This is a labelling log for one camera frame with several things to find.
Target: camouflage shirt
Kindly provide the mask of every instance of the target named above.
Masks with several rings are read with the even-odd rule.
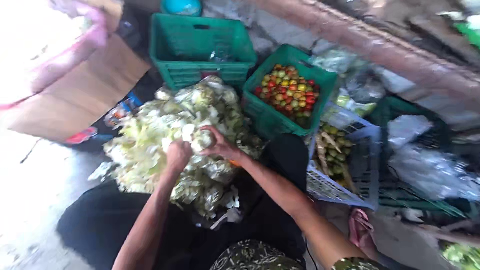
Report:
[[[303,267],[261,241],[243,240],[227,248],[210,270],[303,270]],[[385,267],[369,259],[345,258],[336,262],[332,270],[385,270]]]

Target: red tomato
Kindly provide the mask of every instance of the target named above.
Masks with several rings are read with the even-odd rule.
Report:
[[[305,100],[305,102],[306,102],[307,104],[314,104],[314,103],[315,103],[315,97],[312,97],[312,96],[307,97],[307,99]]]

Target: black pants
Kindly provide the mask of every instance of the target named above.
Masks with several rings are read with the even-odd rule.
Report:
[[[305,192],[308,150],[301,138],[277,137],[265,147],[260,162]],[[239,189],[244,219],[222,224],[217,231],[194,226],[188,214],[169,205],[155,269],[208,269],[229,245],[244,239],[264,241],[305,265],[305,242],[294,220],[245,171],[233,183]],[[122,193],[114,182],[103,183],[65,210],[57,232],[90,265],[111,269],[148,198]]]

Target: hand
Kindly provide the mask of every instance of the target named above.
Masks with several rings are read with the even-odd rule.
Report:
[[[183,171],[192,156],[192,148],[189,142],[177,140],[168,146],[167,168],[175,171]]]
[[[238,160],[240,155],[243,153],[240,149],[229,143],[214,126],[203,126],[200,129],[209,130],[215,137],[213,142],[214,144],[203,150],[200,155],[208,156],[214,154],[220,155],[228,160]]]

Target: concrete floor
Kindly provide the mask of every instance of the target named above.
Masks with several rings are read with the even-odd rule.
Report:
[[[106,160],[102,152],[81,152],[10,131],[0,131],[0,149],[0,270],[91,269],[62,246],[55,226],[72,202],[98,184],[86,179]],[[348,207],[322,203],[320,208],[347,232]],[[419,270],[454,269],[440,257],[434,239],[388,216],[372,215],[372,223],[377,245],[388,256]],[[309,258],[307,262],[314,269]]]

